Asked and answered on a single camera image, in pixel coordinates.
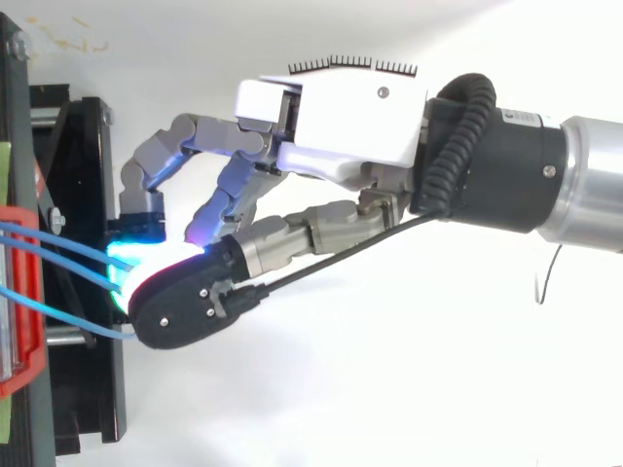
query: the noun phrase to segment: textured white surface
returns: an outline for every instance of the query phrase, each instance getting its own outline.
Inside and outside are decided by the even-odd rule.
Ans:
[[[33,83],[68,82],[74,97],[115,109],[119,170],[174,116],[231,118],[241,80],[329,54],[415,62],[433,94],[479,71],[500,107],[621,122],[623,29],[609,4],[21,0],[2,10],[32,33]],[[171,235],[224,161],[197,157],[165,184]],[[259,215],[344,197],[292,177]],[[621,465],[623,260],[563,249],[537,307],[534,258],[548,259],[537,244],[429,225],[284,289],[207,341],[127,344],[128,433],[114,446],[83,437],[83,453],[59,465]]]

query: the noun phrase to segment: black cable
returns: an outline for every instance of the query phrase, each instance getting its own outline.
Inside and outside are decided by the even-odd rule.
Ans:
[[[401,232],[404,232],[407,229],[411,229],[412,227],[425,224],[426,222],[437,219],[438,217],[439,215],[436,212],[434,212],[434,213],[425,214],[416,219],[411,219],[410,221],[407,221],[404,224],[398,224],[397,226],[391,229],[378,233],[374,235],[373,237],[368,238],[367,240],[363,240],[360,243],[357,243],[356,245],[351,246],[351,248],[347,248],[346,250],[341,251],[340,253],[336,253],[330,258],[319,261],[311,266],[307,266],[306,268],[302,268],[300,270],[297,270],[296,272],[292,272],[291,274],[286,275],[285,277],[282,277],[279,280],[271,282],[270,284],[263,287],[263,292],[266,294],[266,296],[268,296],[268,294],[270,294],[271,292],[274,292],[277,289],[280,289],[281,287],[285,287],[286,285],[291,284],[292,282],[295,282],[304,277],[307,277],[308,275],[318,272],[319,270],[333,266],[336,263],[340,263],[346,258],[350,258],[351,256],[356,255],[357,253],[360,253],[363,250],[370,248],[371,246],[374,246],[377,243],[385,239],[390,238],[391,236],[400,234]]]
[[[549,269],[547,270],[547,275],[545,276],[545,282],[543,283],[543,293],[541,295],[541,299],[538,301],[539,305],[543,305],[545,303],[545,296],[547,295],[547,285],[549,284],[549,278],[552,275],[552,269],[556,264],[556,259],[558,258],[558,254],[563,249],[563,245],[558,245],[556,248],[556,253],[554,253],[554,257],[552,258],[551,263],[549,264]]]
[[[469,167],[495,108],[495,89],[484,75],[470,73],[454,78],[437,97],[465,104],[465,111],[439,155],[426,170],[420,190],[420,210],[450,215],[458,180]]]

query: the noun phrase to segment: coiled black cable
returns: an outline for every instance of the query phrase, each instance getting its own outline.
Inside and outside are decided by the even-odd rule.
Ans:
[[[441,212],[447,217],[458,179],[469,166],[495,108],[495,89],[486,76],[470,73],[454,78],[437,97],[466,104],[457,128],[426,171],[421,185],[420,210]]]

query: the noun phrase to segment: black connector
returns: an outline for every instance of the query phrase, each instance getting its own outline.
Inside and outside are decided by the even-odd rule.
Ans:
[[[246,285],[221,295],[221,305],[227,314],[241,315],[259,305],[268,296],[266,285]]]

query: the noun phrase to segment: label sticker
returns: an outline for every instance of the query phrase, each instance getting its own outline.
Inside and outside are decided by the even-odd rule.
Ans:
[[[520,112],[519,110],[499,110],[502,111],[502,119],[508,124],[533,126],[535,128],[539,128],[541,126],[541,119],[538,117],[538,114]]]

